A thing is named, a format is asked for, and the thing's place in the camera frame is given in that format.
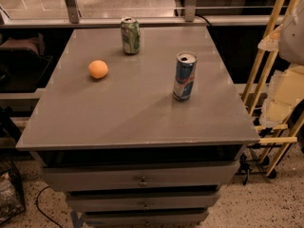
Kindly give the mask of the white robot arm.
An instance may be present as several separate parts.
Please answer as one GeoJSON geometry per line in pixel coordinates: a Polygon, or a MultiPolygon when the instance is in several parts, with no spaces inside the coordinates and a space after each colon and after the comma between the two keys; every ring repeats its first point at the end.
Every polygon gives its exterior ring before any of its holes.
{"type": "Polygon", "coordinates": [[[290,65],[276,70],[269,83],[259,123],[266,127],[281,124],[304,100],[304,8],[298,5],[273,32],[262,39],[260,49],[274,52],[290,65]]]}

